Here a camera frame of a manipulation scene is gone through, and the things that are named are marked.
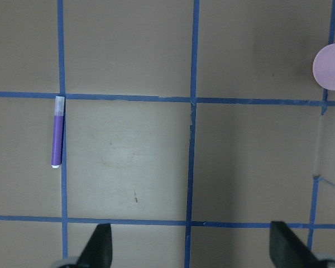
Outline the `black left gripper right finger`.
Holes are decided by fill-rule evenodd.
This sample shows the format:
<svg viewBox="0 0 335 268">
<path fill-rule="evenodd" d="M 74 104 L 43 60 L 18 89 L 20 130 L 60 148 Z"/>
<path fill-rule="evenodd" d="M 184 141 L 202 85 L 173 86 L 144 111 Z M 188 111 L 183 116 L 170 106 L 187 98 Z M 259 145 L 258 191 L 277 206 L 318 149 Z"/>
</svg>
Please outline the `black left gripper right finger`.
<svg viewBox="0 0 335 268">
<path fill-rule="evenodd" d="M 278 268 L 323 267 L 323 263 L 282 221 L 270 223 L 269 256 Z"/>
</svg>

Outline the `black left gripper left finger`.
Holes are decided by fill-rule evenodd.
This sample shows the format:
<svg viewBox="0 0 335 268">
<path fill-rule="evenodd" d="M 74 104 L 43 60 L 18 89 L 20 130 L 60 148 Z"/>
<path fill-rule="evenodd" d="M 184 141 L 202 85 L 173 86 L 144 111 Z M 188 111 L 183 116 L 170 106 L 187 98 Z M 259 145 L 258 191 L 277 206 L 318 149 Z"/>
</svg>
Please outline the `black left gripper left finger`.
<svg viewBox="0 0 335 268">
<path fill-rule="evenodd" d="M 84 250 L 72 267 L 111 267 L 113 260 L 112 230 L 109 223 L 96 226 Z"/>
</svg>

